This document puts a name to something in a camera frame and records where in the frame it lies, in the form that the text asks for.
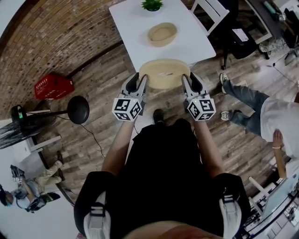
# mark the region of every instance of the beige pants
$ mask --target beige pants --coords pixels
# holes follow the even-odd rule
[[[60,161],[56,161],[51,168],[46,169],[39,177],[36,178],[36,182],[40,187],[40,191],[44,191],[44,187],[47,185],[53,185],[61,182],[61,177],[53,176],[61,167],[62,163]]]

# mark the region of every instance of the white table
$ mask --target white table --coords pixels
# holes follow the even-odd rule
[[[294,174],[290,178],[284,179],[270,194],[252,177],[249,177],[249,180],[267,198],[263,211],[259,209],[259,207],[253,202],[253,200],[251,200],[251,198],[249,199],[253,203],[256,210],[260,213],[262,218],[265,219],[271,213],[273,213],[281,205],[281,203],[289,196],[289,193],[291,193],[294,190],[299,180],[299,173]]]
[[[180,0],[163,0],[164,6],[153,15],[142,8],[142,2],[127,0],[110,7],[136,72],[152,60],[176,59],[193,64],[216,56],[204,31]],[[148,42],[147,33],[162,22],[173,23],[178,35],[169,45],[156,48]]]

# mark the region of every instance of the black office chair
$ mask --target black office chair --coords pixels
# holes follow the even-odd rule
[[[243,59],[249,56],[257,49],[256,42],[248,31],[236,20],[239,14],[239,0],[218,0],[227,10],[229,14],[217,26],[216,33],[223,43],[224,64],[222,69],[226,69],[228,51],[230,51],[236,59]],[[234,33],[233,29],[242,29],[248,41],[242,42]]]

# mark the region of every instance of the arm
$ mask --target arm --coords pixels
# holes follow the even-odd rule
[[[286,178],[286,169],[285,169],[285,162],[282,158],[281,154],[281,146],[282,146],[282,141],[283,137],[281,132],[276,129],[274,134],[273,134],[273,150],[274,150],[274,155],[276,159],[276,164],[277,164],[277,170],[279,177],[281,178]]]
[[[24,177],[22,178],[22,185],[23,185],[24,189],[26,190],[26,192],[28,193],[28,195],[26,197],[29,199],[30,203],[32,203],[35,199],[35,196],[31,190],[31,188],[28,186],[26,179]]]
[[[201,160],[209,175],[213,178],[225,173],[222,156],[217,148],[205,121],[194,121],[195,133],[200,149]]]
[[[110,172],[117,176],[120,169],[125,165],[134,124],[135,121],[123,122],[107,153],[102,171]]]

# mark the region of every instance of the red crate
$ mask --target red crate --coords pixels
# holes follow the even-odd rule
[[[43,100],[60,99],[75,89],[71,79],[55,75],[47,75],[34,86],[34,90],[36,98]]]

